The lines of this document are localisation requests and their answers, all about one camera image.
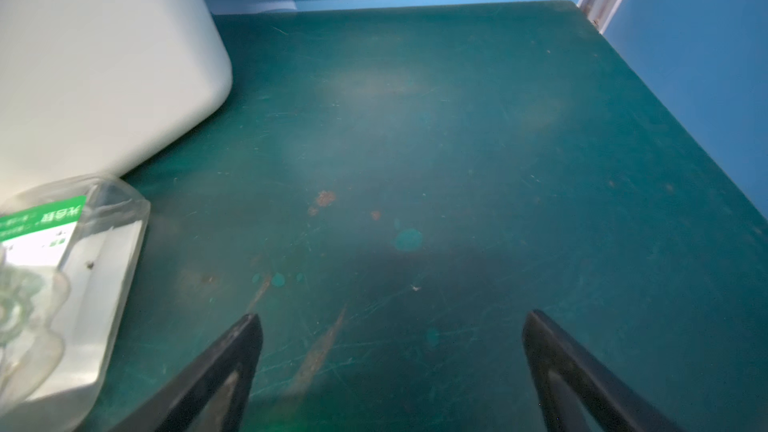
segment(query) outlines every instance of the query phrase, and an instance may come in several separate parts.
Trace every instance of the brown stain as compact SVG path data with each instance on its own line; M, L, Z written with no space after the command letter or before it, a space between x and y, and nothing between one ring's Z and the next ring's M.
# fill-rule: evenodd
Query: brown stain
M261 287L259 287L259 290L256 291L256 295L254 296L254 298L248 304L248 307L245 309L245 312L250 312L254 308L254 306L259 301L259 299L262 298L266 290L270 287L270 283L272 283L272 274L264 274L264 281L261 283Z
M336 194L323 190L315 199L315 204L317 204L319 207L327 207L333 204L333 201L336 200Z
M339 330L344 322L345 313L346 305L342 308L333 326L321 338L317 339L317 342L314 343L310 351L306 353L299 371L293 376L293 380L284 394L292 398L293 407L298 407L301 404L303 397L312 385L312 379L314 379L325 363L328 351L331 350L333 343L336 342L336 336L339 334Z

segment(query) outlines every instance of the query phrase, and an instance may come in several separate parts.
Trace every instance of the white plastic container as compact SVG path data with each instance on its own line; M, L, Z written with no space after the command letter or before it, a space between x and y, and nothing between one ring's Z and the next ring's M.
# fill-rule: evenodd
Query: white plastic container
M0 0L0 202L67 177L123 175L231 85L203 0Z
M104 382L133 279L150 204L119 179L85 176L34 188L0 206L0 222L5 218L7 223L8 217L28 217L26 222L17 223L29 224L34 231L34 224L40 223L41 214L35 217L30 210L45 205L57 208L58 204L64 203L60 201L66 200L80 200L78 204L82 206L68 209L77 213L82 210L82 213L76 222L69 224L63 235L55 235L64 237L66 242L58 246L55 262L48 261L48 264L58 268L55 274L60 274L63 279L65 292L63 302L56 304L52 321L45 331L54 338L53 342L63 344L63 353L52 364L44 358L47 363L43 367L43 377L33 367L22 372L24 379L17 383L24 386L24 380L34 377L34 385L40 385L23 402L0 416L2 432L69 432L80 424L93 407ZM6 226L2 230L8 232L10 229ZM20 266L43 264L45 254L38 253L38 248L32 246L35 240L40 242L39 237L26 241L24 252L20 252L24 247L19 247L16 242L13 244L17 245L15 249L10 252L6 249L6 259L11 258ZM7 247L11 242L0 243ZM47 244L48 240L43 241L47 250L57 249L53 243L51 247ZM29 323L30 327L36 326L32 321ZM18 374L18 369L12 369L11 376L13 372Z

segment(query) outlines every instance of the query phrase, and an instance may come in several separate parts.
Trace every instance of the teal spot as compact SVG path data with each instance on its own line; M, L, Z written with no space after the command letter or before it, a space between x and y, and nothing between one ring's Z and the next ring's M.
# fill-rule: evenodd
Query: teal spot
M286 284L286 277L283 274L275 274L274 277L272 277L272 285L275 287L283 287L283 285Z
M431 327L427 329L427 343L431 348L437 347L440 343L440 332L436 328Z
M422 234L415 228L407 228L395 237L395 248L401 252L415 252L422 247Z

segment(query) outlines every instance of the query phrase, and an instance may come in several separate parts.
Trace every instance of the paint spot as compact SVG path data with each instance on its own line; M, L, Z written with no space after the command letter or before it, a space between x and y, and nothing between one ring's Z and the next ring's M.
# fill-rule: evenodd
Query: paint spot
M334 200L336 200L336 194L323 190L315 199L315 204L320 207L327 207L330 206Z
M440 344L440 332L436 328L430 327L427 329L426 339L429 347L435 348Z
M415 228L407 228L395 237L395 248L400 252L415 252L422 247L422 234Z
M283 285L286 284L286 277L285 275L281 273L275 274L274 277L272 277L272 285L275 287L283 287Z

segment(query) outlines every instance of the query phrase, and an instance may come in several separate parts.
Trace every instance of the plastic packaging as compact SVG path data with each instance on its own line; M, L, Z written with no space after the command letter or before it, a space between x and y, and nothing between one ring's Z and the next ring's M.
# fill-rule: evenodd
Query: plastic packaging
M2 242L0 430L68 432L93 407L149 210L135 189L109 176L53 182L0 207L0 239L9 227L31 231ZM59 227L45 223L57 218Z

